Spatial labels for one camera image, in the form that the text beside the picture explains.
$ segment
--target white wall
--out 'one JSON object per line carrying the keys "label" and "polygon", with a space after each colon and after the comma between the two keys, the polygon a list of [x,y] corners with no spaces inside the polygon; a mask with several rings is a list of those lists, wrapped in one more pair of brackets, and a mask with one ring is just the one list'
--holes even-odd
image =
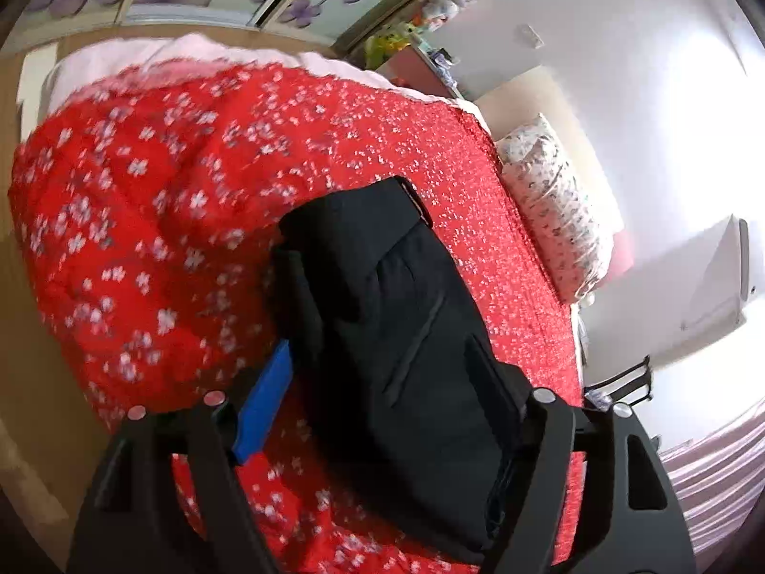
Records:
{"label": "white wall", "polygon": [[[541,49],[519,36],[523,23],[545,41]],[[546,65],[598,154],[636,266],[582,312],[593,351],[585,379],[666,349],[676,332],[667,322],[703,271],[696,250],[716,239],[701,234],[732,213],[765,217],[765,49],[735,1],[481,0],[433,39],[461,58],[455,75],[474,98]],[[701,437],[765,397],[765,315],[756,312],[656,372],[656,398],[639,414],[665,446]]]}
{"label": "white wall", "polygon": [[[529,23],[545,41],[519,36]],[[756,202],[760,127],[741,62],[707,0],[481,0],[433,35],[473,97],[550,68],[588,132],[641,265]]]}

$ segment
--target black plastic mount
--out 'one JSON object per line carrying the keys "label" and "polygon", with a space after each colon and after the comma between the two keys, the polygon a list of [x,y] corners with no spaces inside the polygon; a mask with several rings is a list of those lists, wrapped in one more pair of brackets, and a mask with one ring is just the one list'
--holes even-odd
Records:
{"label": "black plastic mount", "polygon": [[[127,419],[79,512],[68,574],[281,574],[251,517],[230,452],[236,410],[216,406]],[[672,485],[629,406],[573,408],[529,397],[506,516],[483,574],[694,574]],[[574,548],[552,564],[571,452],[587,454]],[[187,454],[204,540],[177,502],[171,455]]]}

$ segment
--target red floral blanket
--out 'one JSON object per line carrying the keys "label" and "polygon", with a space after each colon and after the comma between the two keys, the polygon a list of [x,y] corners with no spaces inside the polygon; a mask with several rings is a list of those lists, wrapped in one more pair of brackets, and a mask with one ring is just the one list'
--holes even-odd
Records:
{"label": "red floral blanket", "polygon": [[[134,404],[190,406],[262,364],[275,340],[264,295],[278,220],[394,174],[426,202],[496,356],[579,401],[567,308],[472,116],[277,65],[175,80],[168,71],[133,70],[80,93],[18,148],[9,193],[43,320],[110,429]],[[175,470],[198,523],[185,460]],[[403,537],[329,478],[295,386],[240,480],[288,570],[471,569]],[[579,460],[570,481],[558,556],[575,528]]]}

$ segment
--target bed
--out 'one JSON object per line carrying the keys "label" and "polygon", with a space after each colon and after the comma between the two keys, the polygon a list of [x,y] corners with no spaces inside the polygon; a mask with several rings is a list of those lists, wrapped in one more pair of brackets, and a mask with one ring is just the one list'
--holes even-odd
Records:
{"label": "bed", "polygon": [[[558,301],[523,220],[500,185],[489,127],[475,105],[397,88],[372,72],[315,54],[292,58],[231,49],[200,35],[94,45],[56,65],[44,83],[22,86],[22,112],[26,105],[37,116],[34,120],[39,115],[50,118],[18,152],[11,187],[17,236],[44,321],[108,428],[134,404],[157,411],[186,406],[208,389],[225,387],[244,366],[262,364],[274,342],[262,297],[268,283],[268,246],[278,239],[278,217],[310,197],[390,174],[404,174],[426,201],[439,238],[487,322],[497,357],[521,366],[534,385],[579,403],[575,317]],[[188,154],[183,147],[189,143],[176,133],[190,125],[184,120],[190,104],[204,103],[211,94],[228,99],[241,95],[243,88],[250,92],[248,105],[257,95],[255,105],[265,110],[290,109],[284,110],[282,122],[254,123],[251,131],[232,127],[231,120],[218,129],[218,112],[194,112],[194,126],[209,130],[205,135],[216,139],[215,148],[225,153],[227,165],[236,164],[259,184],[257,200],[248,202],[236,193],[241,187],[228,187],[225,196],[233,197],[231,205],[220,203],[209,212],[212,196],[197,185],[204,182],[214,189],[212,184],[225,177],[215,181],[220,166],[198,149],[194,156],[203,161],[173,173],[176,168],[168,166],[184,162]],[[280,95],[284,88],[296,88],[301,95]],[[335,105],[333,96],[342,96],[344,105]],[[150,107],[141,112],[144,103]],[[310,114],[300,111],[297,105],[303,104]],[[157,126],[139,128],[160,112]],[[365,114],[370,120],[363,119]],[[300,122],[289,129],[291,119]],[[362,126],[357,128],[354,121]],[[305,129],[297,133],[298,124],[310,130],[310,137]],[[369,127],[376,132],[373,139],[363,133]],[[282,128],[278,131],[283,136],[271,136],[271,128]],[[342,129],[344,136],[322,138],[332,128]],[[182,191],[169,192],[158,181],[144,179],[152,164],[162,162],[152,147],[161,137],[162,157],[168,160],[163,166],[173,179],[186,179]],[[291,164],[288,155],[274,160],[284,151],[279,145],[299,138],[301,159],[310,157],[316,164],[309,177],[299,174],[302,164]],[[232,142],[250,151],[256,144],[274,163],[251,166],[246,153],[230,150]],[[208,139],[194,143],[206,151],[213,148]],[[108,157],[110,171],[105,174],[105,164],[98,161],[89,166],[90,173],[79,170],[89,154]],[[340,158],[350,156],[357,160],[339,165]],[[147,157],[151,162],[144,164]],[[48,189],[37,187],[41,175],[62,179],[58,195],[51,197]],[[122,209],[115,221],[109,210],[124,199],[138,212],[130,215]],[[242,209],[259,222],[242,230]],[[152,227],[143,226],[144,216],[156,213],[162,218],[157,216]],[[91,216],[99,221],[88,234]],[[109,251],[112,244],[116,254]],[[81,252],[87,253],[86,259],[79,258],[85,264],[77,262]],[[90,273],[96,268],[98,277]],[[191,272],[201,276],[186,277],[178,286],[177,275]],[[158,293],[161,302],[136,306],[141,296],[153,299]],[[123,310],[125,303],[131,304],[130,310]],[[184,317],[192,312],[214,326],[188,323]],[[155,316],[151,325],[147,314]],[[125,318],[129,323],[122,325]],[[55,429],[49,437],[55,438]],[[186,515],[198,523],[193,485],[182,459],[176,460],[175,470]],[[571,547],[581,473],[581,460],[576,460],[558,536],[559,558]],[[87,482],[87,477],[80,479]],[[240,481],[269,547],[290,571],[417,574],[422,569],[470,569],[400,537],[330,479],[311,443],[295,386],[282,404],[265,452],[250,459]]]}

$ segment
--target white flower pattern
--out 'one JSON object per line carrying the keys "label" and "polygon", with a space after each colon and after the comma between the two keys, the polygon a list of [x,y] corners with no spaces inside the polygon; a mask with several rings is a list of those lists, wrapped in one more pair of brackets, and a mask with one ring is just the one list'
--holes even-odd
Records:
{"label": "white flower pattern", "polygon": [[[495,349],[534,356],[542,344],[540,355],[558,374],[546,383],[557,388],[556,377],[568,370],[568,350],[561,348],[571,341],[570,321],[548,300],[536,264],[524,258],[523,224],[495,191],[496,157],[482,147],[486,136],[470,117],[455,120],[456,110],[446,105],[420,109],[387,91],[360,91],[355,82],[300,70],[232,71],[212,81],[185,80],[182,88],[132,87],[127,95],[109,86],[114,80],[98,82],[84,90],[93,106],[87,123],[77,120],[76,105],[64,107],[67,118],[47,121],[44,134],[33,134],[18,151],[11,203],[24,257],[45,270],[35,293],[56,336],[83,344],[82,362],[72,367],[85,374],[87,398],[110,429],[147,389],[174,382],[186,398],[199,398],[210,386],[227,386],[236,370],[256,366],[273,342],[272,323],[255,312],[273,275],[266,257],[255,261],[253,253],[278,242],[278,220],[290,209],[391,174],[406,175],[434,206],[439,237],[487,314],[492,343],[500,340]],[[142,79],[151,74],[141,72]],[[229,110],[242,94],[247,109]],[[158,118],[148,121],[149,112]],[[202,148],[206,155],[194,155]],[[39,187],[54,166],[64,175],[60,192],[46,186],[44,199],[25,202],[23,193]],[[250,174],[257,176],[248,181]],[[124,197],[131,188],[139,197]],[[508,214],[506,226],[496,222]],[[62,274],[74,281],[58,282]],[[71,292],[61,314],[51,307],[55,286]],[[518,313],[528,312],[529,295],[540,302],[533,313],[551,331],[547,339],[518,341],[514,326]],[[569,371],[575,382],[575,369]],[[258,522],[267,519],[274,531],[271,548],[297,555],[301,545],[331,547],[313,561],[311,574],[476,571],[356,531],[353,525],[374,528],[373,517],[348,504],[328,478],[295,491],[305,477],[323,477],[314,448],[305,444],[306,421],[294,414],[277,419],[270,438],[284,454],[247,467],[243,486]],[[181,458],[174,464],[186,468]],[[183,495],[190,484],[179,481]],[[198,517],[190,494],[183,503],[190,518]]]}
{"label": "white flower pattern", "polygon": [[148,160],[133,160],[128,164],[128,174],[133,177],[142,177],[146,174],[146,168],[148,166]]}
{"label": "white flower pattern", "polygon": [[175,328],[175,318],[178,313],[169,308],[161,308],[157,311],[157,334],[162,336]]}

